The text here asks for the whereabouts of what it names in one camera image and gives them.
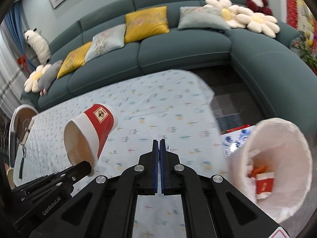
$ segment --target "screw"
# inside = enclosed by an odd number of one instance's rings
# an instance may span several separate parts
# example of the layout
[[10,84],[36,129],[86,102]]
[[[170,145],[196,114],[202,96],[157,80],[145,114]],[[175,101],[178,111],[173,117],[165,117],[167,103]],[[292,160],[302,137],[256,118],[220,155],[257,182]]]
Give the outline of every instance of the screw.
[[143,165],[136,165],[134,167],[134,170],[137,171],[137,172],[141,172],[144,170],[144,166]]
[[223,181],[222,176],[214,176],[212,179],[214,180],[214,182],[218,182],[218,183]]
[[106,176],[98,176],[96,178],[96,183],[105,183],[106,180],[107,180]]
[[183,171],[184,169],[185,169],[185,167],[183,166],[183,165],[175,165],[174,166],[174,169],[176,170],[176,171]]

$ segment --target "sofa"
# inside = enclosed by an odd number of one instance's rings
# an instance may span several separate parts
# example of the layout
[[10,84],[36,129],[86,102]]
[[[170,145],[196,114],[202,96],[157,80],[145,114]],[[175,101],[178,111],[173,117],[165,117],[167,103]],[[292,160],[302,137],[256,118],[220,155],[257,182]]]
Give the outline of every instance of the sofa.
[[[231,0],[246,5],[246,0]],[[167,69],[190,70],[230,64],[248,85],[268,118],[295,123],[304,133],[317,129],[317,78],[291,50],[299,32],[278,22],[275,39],[246,29],[224,34],[205,29],[178,30],[181,6],[203,6],[205,0],[119,0],[74,22],[49,45],[51,62],[92,40],[97,33],[125,23],[125,14],[167,6],[170,32],[126,44],[97,57],[52,83],[48,93],[22,93],[39,110],[47,110],[86,92]]]

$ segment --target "curtain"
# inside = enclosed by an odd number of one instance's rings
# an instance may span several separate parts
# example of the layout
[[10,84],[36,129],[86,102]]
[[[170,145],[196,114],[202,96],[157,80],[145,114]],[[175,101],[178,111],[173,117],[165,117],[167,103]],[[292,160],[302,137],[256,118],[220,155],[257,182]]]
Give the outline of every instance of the curtain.
[[[10,11],[4,17],[4,22],[20,54],[24,55],[25,47],[22,29],[21,10],[22,1],[18,1],[15,4],[13,4]],[[26,59],[26,62],[31,72],[36,69],[36,66],[28,58]]]
[[27,77],[18,66],[15,51],[5,35],[5,24],[0,25],[0,108],[9,117],[21,105],[20,96]]

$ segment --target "dark tile floor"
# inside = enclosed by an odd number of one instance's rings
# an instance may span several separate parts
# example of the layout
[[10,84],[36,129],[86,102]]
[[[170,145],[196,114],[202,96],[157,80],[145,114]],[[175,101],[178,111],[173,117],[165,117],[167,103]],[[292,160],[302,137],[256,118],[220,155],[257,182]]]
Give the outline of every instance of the dark tile floor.
[[[200,76],[215,92],[211,108],[222,132],[246,124],[254,125],[265,119],[247,86],[231,66],[213,66],[192,72]],[[291,238],[295,238],[305,228],[317,208],[317,135],[306,138],[313,157],[313,179],[302,207],[281,224]]]

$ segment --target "light blue pillow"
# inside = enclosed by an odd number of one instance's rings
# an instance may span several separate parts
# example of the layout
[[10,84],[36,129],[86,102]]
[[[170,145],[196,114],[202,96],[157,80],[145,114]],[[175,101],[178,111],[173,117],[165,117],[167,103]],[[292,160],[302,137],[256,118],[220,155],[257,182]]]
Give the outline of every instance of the light blue pillow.
[[124,47],[125,33],[126,25],[120,24],[95,35],[85,61],[88,62],[107,52]]
[[178,29],[214,28],[229,29],[221,16],[221,11],[213,7],[180,7],[180,22]]

